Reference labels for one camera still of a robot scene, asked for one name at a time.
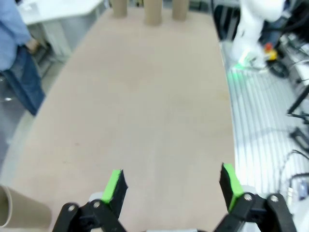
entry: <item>brown cylinder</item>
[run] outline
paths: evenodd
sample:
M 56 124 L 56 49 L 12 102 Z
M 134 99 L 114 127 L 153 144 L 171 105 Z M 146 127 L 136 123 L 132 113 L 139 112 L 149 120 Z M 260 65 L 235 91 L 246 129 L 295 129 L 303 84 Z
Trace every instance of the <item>brown cylinder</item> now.
M 185 21 L 190 0 L 173 0 L 173 19 Z
M 127 0 L 111 0 L 111 3 L 116 18 L 127 16 Z
M 144 0 L 145 24 L 157 26 L 162 23 L 162 0 Z
M 6 186 L 0 186 L 0 228 L 48 229 L 49 207 Z

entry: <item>ribbed aluminum surface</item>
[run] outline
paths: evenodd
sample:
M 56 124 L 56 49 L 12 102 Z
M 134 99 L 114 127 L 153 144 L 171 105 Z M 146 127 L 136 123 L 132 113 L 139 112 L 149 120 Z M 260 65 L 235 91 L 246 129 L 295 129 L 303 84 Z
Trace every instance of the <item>ribbed aluminum surface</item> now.
M 232 106 L 236 173 L 242 185 L 254 186 L 259 193 L 276 192 L 287 154 L 292 149 L 302 151 L 289 133 L 296 126 L 306 128 L 301 119 L 286 116 L 296 96 L 289 79 L 266 70 L 231 67 L 229 48 L 230 42 L 221 44 Z M 286 194 L 290 176 L 304 172 L 309 172 L 309 162 L 293 154 L 282 174 L 281 193 Z

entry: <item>person's arm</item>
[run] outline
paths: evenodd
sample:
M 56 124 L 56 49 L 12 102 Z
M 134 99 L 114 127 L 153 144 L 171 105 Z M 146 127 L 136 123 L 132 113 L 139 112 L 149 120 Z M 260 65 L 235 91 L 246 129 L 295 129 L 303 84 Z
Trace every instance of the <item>person's arm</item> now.
M 0 22 L 13 34 L 18 45 L 31 41 L 31 35 L 14 0 L 0 0 Z

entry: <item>brown table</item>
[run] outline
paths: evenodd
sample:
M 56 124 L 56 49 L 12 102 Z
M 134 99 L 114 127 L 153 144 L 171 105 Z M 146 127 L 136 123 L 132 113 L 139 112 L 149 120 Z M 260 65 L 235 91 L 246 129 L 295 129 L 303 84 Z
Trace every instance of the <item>brown table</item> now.
M 124 169 L 120 221 L 130 232 L 211 231 L 226 213 L 222 162 L 234 163 L 230 101 L 210 16 L 148 27 L 143 9 L 103 14 L 50 91 L 13 187 L 47 203 L 83 205 Z

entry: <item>person's hand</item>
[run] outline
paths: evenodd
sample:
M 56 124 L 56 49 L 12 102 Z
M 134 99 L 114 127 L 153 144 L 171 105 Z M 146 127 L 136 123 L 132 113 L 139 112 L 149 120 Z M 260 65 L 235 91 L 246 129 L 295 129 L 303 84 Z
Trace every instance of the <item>person's hand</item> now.
M 26 47 L 31 54 L 34 54 L 39 49 L 40 43 L 32 38 L 28 43 L 26 43 Z

